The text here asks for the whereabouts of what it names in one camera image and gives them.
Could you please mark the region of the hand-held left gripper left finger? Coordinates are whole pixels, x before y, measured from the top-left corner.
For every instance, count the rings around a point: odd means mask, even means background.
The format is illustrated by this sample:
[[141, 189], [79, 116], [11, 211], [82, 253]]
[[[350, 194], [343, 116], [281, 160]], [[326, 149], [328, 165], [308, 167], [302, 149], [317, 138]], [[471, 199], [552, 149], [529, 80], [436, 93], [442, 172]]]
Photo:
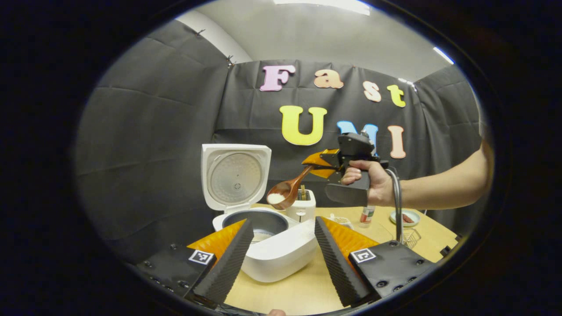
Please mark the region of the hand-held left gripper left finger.
[[253, 238], [252, 221], [239, 220], [189, 245], [171, 244], [135, 268], [170, 294], [213, 309], [225, 302]]

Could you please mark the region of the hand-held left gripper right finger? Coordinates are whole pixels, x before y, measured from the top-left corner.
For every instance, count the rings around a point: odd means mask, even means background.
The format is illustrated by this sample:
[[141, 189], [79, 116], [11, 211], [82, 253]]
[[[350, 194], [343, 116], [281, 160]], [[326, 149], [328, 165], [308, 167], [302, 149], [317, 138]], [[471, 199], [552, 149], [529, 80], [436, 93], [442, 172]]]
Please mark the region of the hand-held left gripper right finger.
[[345, 307], [385, 298], [436, 267], [397, 240], [379, 243], [322, 216], [315, 218], [314, 233]]

